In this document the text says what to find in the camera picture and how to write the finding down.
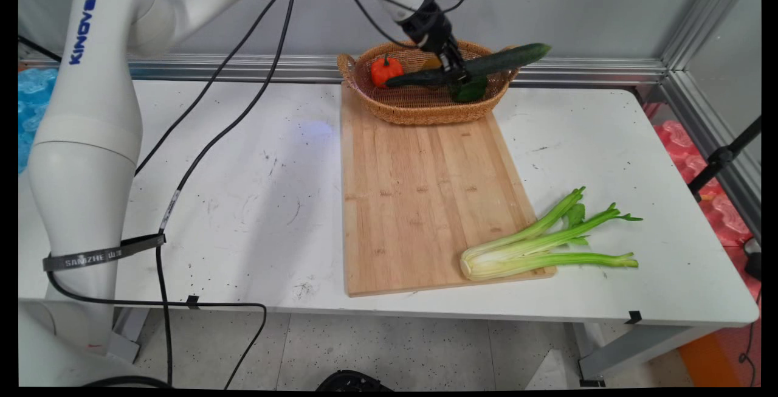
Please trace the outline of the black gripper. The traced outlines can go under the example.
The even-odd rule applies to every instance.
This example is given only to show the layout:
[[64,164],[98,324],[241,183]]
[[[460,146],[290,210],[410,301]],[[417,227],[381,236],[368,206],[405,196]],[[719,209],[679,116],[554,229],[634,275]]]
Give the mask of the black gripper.
[[451,73],[452,81],[470,82],[458,40],[453,37],[451,23],[441,9],[417,11],[401,21],[401,28],[420,50],[439,54],[441,70]]

